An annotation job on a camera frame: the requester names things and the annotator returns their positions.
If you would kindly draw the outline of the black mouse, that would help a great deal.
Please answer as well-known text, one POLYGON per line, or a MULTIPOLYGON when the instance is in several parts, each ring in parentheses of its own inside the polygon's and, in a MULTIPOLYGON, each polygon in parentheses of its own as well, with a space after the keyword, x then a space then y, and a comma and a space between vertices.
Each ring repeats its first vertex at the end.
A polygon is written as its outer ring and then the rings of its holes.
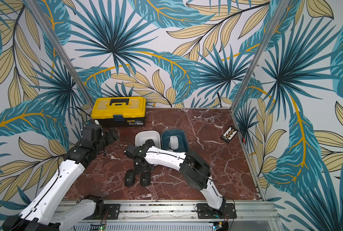
POLYGON ((126 172, 125 177, 124 177, 124 185, 126 187, 131 187, 135 183, 135 177, 136 173, 134 169, 130 169, 126 172))
POLYGON ((140 185, 147 187, 151 184, 151 172, 142 172, 140 175, 140 185))

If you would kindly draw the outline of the white mouse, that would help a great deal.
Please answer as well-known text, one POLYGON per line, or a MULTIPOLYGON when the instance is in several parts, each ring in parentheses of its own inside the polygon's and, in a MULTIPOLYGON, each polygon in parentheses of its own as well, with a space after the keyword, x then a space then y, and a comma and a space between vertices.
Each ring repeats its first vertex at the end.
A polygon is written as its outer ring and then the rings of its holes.
POLYGON ((173 151, 179 148, 179 139, 177 136, 170 136, 169 138, 169 148, 173 151))

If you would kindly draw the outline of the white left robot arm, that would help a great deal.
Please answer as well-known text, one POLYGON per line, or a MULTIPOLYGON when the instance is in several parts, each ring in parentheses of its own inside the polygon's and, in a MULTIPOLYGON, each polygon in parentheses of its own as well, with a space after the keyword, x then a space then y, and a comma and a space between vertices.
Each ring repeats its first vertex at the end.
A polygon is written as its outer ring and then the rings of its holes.
POLYGON ((101 197, 89 195, 59 215, 55 211, 60 202, 90 163, 118 136, 113 129, 89 124, 82 129, 82 138, 69 150, 43 190, 19 213, 8 216, 4 231, 67 231, 90 216, 102 219, 106 214, 101 197))

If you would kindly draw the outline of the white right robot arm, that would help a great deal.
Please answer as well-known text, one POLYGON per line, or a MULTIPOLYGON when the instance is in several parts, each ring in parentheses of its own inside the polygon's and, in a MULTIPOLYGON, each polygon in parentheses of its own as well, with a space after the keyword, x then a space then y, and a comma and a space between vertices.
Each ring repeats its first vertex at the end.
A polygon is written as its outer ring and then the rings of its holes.
POLYGON ((134 169, 126 173, 125 186, 133 186, 135 176, 138 174, 140 185, 149 186, 152 171, 156 165, 161 165, 179 171, 189 186, 201 191, 212 210, 223 212, 226 199, 214 184, 210 166, 196 152, 192 150, 182 153, 166 151, 155 147, 153 141, 148 140, 142 146, 129 145, 124 154, 133 161, 134 166, 134 169))

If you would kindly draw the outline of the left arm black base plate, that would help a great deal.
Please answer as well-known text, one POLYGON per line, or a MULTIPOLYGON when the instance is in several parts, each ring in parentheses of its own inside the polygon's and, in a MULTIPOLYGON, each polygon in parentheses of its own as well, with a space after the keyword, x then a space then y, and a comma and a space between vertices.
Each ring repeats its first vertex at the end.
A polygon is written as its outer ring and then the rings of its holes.
POLYGON ((95 207, 95 211, 84 220, 117 220, 120 204, 103 204, 95 207))

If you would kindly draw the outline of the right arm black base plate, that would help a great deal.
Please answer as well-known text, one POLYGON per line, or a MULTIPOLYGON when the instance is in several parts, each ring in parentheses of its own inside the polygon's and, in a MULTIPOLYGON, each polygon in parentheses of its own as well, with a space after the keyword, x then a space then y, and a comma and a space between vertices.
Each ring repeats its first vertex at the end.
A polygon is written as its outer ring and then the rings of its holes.
POLYGON ((237 218, 235 205, 232 203, 225 204, 221 210, 213 209, 206 203, 199 203, 195 206, 195 211, 199 219, 237 218))

